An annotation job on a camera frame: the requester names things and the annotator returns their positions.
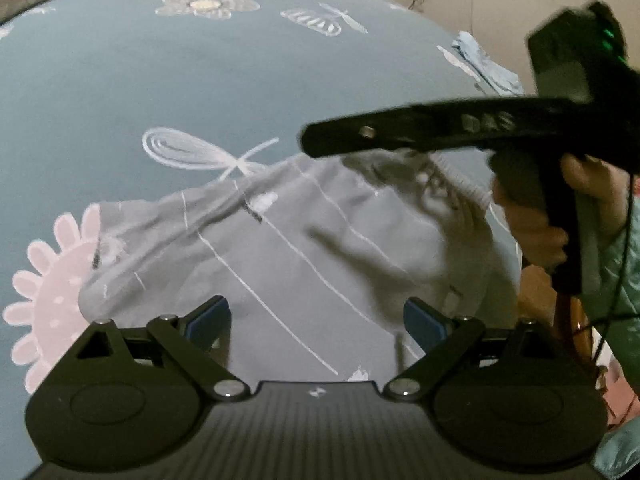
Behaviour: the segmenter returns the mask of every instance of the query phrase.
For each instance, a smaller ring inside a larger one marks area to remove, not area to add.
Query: silver screw
[[[361,127],[359,134],[367,139],[373,139],[376,136],[376,131],[371,126]]]
[[[400,397],[411,396],[420,391],[420,383],[413,379],[394,379],[389,383],[389,390]]]
[[[225,379],[217,382],[213,391],[220,397],[237,397],[244,393],[244,384],[235,379]]]

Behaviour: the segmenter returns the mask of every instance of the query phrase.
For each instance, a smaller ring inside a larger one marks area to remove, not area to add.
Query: green sleeve
[[[636,314],[640,310],[640,208],[634,199],[632,233],[626,261],[626,274],[616,304],[616,314]],[[625,232],[600,253],[600,290],[581,296],[582,306],[590,320],[605,317],[613,302],[625,243]],[[620,362],[629,385],[640,392],[640,319],[616,321],[607,334],[607,343]]]

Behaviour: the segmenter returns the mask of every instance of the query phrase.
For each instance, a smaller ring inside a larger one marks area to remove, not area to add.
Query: person
[[[614,301],[622,270],[625,244],[628,190],[627,172],[594,158],[578,160],[565,154],[562,175],[574,190],[596,199],[599,216],[598,242],[601,285],[598,291],[583,294],[582,306],[590,320],[606,317]],[[549,225],[545,212],[515,203],[500,181],[493,182],[494,202],[504,208],[511,233],[533,265],[552,268],[566,260],[568,234]],[[616,314],[634,314],[640,308],[640,208],[634,198],[631,211],[630,247]],[[640,392],[640,318],[613,322],[606,335],[628,383]],[[593,465],[606,478],[640,478],[640,417],[604,437]]]

